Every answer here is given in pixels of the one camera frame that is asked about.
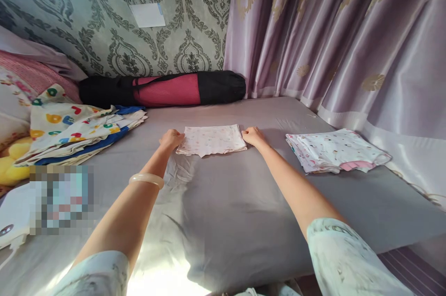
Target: sunlight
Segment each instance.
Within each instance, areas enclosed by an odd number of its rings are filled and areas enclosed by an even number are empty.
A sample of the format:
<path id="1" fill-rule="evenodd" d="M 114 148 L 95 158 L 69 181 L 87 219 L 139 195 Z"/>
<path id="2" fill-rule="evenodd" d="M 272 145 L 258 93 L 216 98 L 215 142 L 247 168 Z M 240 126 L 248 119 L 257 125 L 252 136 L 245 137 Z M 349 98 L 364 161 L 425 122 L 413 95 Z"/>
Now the sunlight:
<path id="1" fill-rule="evenodd" d="M 36 296 L 44 296 L 44 295 L 48 295 L 48 292 L 51 291 L 56 284 L 59 283 L 60 280 L 62 280 L 62 278 L 68 273 L 68 271 L 70 270 L 71 266 L 73 265 L 72 261 L 68 266 L 66 266 L 60 273 L 56 274 L 51 281 L 46 285 L 45 288 L 42 288 L 41 290 L 39 290 L 38 293 L 36 293 Z"/>
<path id="2" fill-rule="evenodd" d="M 157 266 L 155 269 L 135 272 L 130 278 L 127 295 L 140 296 L 147 295 L 148 292 L 152 296 L 204 296 L 209 294 L 209 290 L 187 279 L 189 268 L 189 263 L 185 261 L 175 267 Z"/>

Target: gray bed sheet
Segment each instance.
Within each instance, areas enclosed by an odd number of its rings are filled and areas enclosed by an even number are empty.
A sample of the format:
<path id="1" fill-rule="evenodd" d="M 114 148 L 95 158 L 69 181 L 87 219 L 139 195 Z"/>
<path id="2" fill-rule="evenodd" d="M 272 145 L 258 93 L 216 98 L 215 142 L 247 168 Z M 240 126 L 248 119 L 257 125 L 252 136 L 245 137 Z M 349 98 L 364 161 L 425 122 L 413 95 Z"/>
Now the gray bed sheet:
<path id="1" fill-rule="evenodd" d="M 127 137 L 94 156 L 95 216 L 100 219 L 170 128 L 239 124 L 261 128 L 298 171 L 286 133 L 333 128 L 292 98 L 230 105 L 152 109 Z M 258 151 L 204 158 L 173 154 L 144 238 L 128 295 L 206 295 L 312 272 L 299 226 Z M 446 233 L 446 216 L 386 167 L 368 174 L 308 175 L 378 253 Z M 91 230 L 35 236 L 0 272 L 2 295 L 46 295 Z M 0 260 L 6 257 L 1 251 Z"/>

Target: black and pink bag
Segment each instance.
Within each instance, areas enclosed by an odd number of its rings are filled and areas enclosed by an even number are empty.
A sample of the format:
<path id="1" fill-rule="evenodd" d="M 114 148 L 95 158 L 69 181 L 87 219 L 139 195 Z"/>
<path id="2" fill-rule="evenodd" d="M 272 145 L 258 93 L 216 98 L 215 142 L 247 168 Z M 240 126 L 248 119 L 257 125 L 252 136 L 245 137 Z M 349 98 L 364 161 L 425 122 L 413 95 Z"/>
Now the black and pink bag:
<path id="1" fill-rule="evenodd" d="M 84 104 L 158 108 L 176 105 L 224 104 L 241 100 L 245 79 L 232 71 L 194 72 L 161 77 L 89 77 L 79 83 Z"/>

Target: wallpaper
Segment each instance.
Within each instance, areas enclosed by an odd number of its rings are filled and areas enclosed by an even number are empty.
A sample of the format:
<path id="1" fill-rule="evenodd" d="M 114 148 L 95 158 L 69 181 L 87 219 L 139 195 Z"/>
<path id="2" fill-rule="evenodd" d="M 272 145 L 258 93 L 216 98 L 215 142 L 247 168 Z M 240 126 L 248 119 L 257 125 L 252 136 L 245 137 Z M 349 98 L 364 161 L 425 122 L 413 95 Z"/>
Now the wallpaper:
<path id="1" fill-rule="evenodd" d="M 129 5 L 158 2 L 165 27 L 138 28 Z M 89 75 L 223 69 L 230 0 L 0 0 L 0 25 L 65 53 Z"/>

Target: plush toy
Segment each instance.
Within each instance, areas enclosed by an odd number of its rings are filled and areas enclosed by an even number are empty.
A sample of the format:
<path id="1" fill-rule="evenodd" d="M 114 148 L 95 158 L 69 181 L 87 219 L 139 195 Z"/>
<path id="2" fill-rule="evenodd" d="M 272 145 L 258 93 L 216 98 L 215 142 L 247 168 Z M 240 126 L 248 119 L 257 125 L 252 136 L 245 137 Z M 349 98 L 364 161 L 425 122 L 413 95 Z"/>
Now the plush toy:
<path id="1" fill-rule="evenodd" d="M 33 139 L 25 137 L 16 140 L 9 148 L 1 153 L 0 184 L 14 186 L 21 180 L 29 178 L 29 167 L 14 167 L 14 161 L 27 153 Z"/>

